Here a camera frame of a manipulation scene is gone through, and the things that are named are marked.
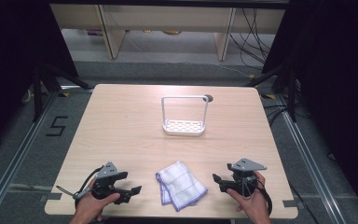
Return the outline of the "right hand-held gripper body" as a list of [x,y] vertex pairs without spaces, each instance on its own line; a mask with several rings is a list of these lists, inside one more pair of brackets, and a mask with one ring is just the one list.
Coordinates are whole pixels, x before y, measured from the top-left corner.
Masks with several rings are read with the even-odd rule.
[[250,197],[258,187],[259,178],[256,176],[255,171],[266,170],[267,167],[246,158],[241,158],[232,165],[234,184],[231,188],[244,198]]

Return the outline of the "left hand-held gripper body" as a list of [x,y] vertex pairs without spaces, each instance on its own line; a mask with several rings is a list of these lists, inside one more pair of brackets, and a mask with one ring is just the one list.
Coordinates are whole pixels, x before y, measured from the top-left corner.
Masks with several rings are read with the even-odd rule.
[[92,185],[91,194],[97,200],[109,196],[113,192],[113,186],[119,178],[117,167],[109,161],[97,173]]

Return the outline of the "white checked dish cloth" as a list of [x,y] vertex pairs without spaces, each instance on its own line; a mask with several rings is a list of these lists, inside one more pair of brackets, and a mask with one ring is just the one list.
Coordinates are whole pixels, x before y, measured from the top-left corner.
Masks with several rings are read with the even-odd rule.
[[158,171],[162,205],[171,204],[176,212],[195,205],[208,192],[207,188],[180,161]]

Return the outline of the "white wire cloth rack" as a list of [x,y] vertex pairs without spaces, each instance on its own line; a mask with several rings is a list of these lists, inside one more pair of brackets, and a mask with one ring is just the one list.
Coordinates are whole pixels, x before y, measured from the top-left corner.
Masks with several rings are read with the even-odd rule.
[[[162,129],[167,135],[178,136],[201,136],[206,128],[206,116],[208,111],[208,101],[204,95],[166,95],[160,100],[162,110]],[[166,117],[166,101],[171,99],[200,99],[204,103],[202,119],[168,119]]]

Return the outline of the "person's left hand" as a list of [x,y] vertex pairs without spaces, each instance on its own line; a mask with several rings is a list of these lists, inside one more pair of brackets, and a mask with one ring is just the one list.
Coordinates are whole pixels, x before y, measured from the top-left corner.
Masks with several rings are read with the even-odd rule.
[[107,205],[114,203],[118,198],[119,194],[114,193],[104,199],[97,200],[91,193],[87,193],[78,203],[74,217],[88,220],[93,220],[94,218],[103,219],[103,209]]

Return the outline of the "person's right hand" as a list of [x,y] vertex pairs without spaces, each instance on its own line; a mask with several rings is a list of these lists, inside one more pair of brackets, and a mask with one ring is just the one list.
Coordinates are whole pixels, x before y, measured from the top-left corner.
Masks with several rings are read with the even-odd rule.
[[254,224],[271,224],[268,203],[260,190],[256,189],[248,200],[233,189],[228,189],[227,194],[238,203],[236,211],[244,212]]

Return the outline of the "black metal stand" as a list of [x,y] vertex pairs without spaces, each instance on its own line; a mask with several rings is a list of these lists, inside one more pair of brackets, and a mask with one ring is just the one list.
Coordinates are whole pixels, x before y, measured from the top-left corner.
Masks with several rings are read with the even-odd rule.
[[252,80],[246,84],[246,87],[255,87],[258,84],[276,76],[276,79],[271,87],[274,93],[283,93],[288,90],[288,113],[292,122],[296,122],[295,115],[295,99],[296,99],[296,75],[294,69],[285,63],[271,69],[261,77]]
[[62,87],[59,84],[57,77],[63,77],[83,90],[93,89],[90,84],[82,81],[77,76],[66,73],[57,66],[48,63],[39,63],[35,67],[34,74],[32,75],[34,88],[34,121],[37,121],[43,112],[41,85],[44,85],[48,92],[59,93],[62,91]]

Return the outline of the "black curtain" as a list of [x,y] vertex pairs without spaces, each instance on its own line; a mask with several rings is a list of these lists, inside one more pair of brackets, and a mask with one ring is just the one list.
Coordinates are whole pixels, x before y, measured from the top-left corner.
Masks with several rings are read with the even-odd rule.
[[358,196],[358,0],[288,0],[264,70],[294,58],[301,93],[325,142]]
[[50,1],[0,0],[0,133],[41,64],[77,75]]

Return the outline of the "beige desk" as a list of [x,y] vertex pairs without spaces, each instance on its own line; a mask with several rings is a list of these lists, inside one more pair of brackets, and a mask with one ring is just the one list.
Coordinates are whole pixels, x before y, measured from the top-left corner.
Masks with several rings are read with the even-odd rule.
[[52,4],[62,29],[100,30],[108,57],[118,56],[127,30],[206,32],[214,35],[218,59],[227,56],[231,33],[274,35],[284,11],[239,7],[151,7]]

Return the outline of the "aluminium floor rail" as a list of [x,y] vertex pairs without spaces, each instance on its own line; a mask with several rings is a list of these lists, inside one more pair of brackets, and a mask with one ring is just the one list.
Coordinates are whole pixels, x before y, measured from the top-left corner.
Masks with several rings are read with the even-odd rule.
[[289,132],[294,138],[296,147],[305,163],[313,185],[316,188],[322,203],[324,204],[324,208],[328,216],[330,217],[333,224],[347,224],[347,221],[339,208],[337,200],[335,199],[331,189],[327,186],[322,171],[313,158],[309,146],[307,145],[301,131],[299,130],[298,125],[295,121],[292,120],[292,116],[288,112],[288,103],[284,100],[282,95],[277,96],[277,101],[280,105],[287,107],[287,111],[282,115],[283,119],[289,129]]
[[46,96],[42,105],[42,113],[37,119],[34,119],[34,105],[31,102],[21,106],[4,129],[4,133],[0,137],[0,205],[57,97],[57,93],[50,93]]

